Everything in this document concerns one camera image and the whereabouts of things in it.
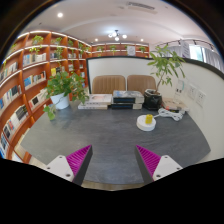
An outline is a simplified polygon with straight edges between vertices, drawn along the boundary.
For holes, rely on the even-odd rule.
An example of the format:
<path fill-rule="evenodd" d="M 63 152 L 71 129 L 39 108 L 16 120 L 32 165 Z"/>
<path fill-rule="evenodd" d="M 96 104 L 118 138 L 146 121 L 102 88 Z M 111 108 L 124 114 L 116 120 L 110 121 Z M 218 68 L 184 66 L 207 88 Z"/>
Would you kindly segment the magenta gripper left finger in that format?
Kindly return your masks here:
<path fill-rule="evenodd" d="M 88 145 L 68 156 L 57 156 L 46 166 L 46 170 L 81 186 L 92 155 L 92 146 Z"/>

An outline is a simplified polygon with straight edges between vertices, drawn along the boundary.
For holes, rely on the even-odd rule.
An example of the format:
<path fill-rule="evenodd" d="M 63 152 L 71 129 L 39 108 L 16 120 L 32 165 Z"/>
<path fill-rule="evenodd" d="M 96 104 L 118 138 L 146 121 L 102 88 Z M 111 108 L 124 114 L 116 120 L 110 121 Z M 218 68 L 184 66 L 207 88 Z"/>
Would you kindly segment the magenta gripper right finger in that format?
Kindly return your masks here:
<path fill-rule="evenodd" d="M 145 185 L 182 169 L 170 156 L 159 156 L 139 145 L 135 156 Z"/>

